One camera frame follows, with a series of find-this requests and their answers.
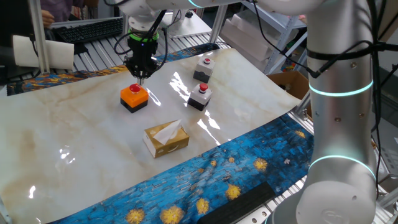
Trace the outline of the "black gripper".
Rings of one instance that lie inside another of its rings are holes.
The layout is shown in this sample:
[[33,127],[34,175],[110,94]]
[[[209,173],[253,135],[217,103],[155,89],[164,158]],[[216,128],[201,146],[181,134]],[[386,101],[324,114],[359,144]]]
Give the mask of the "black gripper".
[[[143,84],[146,79],[158,70],[158,64],[152,62],[152,56],[156,54],[158,42],[156,40],[142,42],[136,39],[129,39],[127,44],[132,50],[132,61],[125,60],[124,64],[131,75],[137,79],[136,83]],[[142,74],[136,64],[144,64]]]

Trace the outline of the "bystander bare hand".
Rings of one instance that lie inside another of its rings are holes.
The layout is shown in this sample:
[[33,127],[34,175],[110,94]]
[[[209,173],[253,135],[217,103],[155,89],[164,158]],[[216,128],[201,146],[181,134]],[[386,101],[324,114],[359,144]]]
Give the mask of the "bystander bare hand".
[[55,17],[46,10],[41,10],[42,14],[42,22],[46,29],[50,28],[50,26],[55,22]]

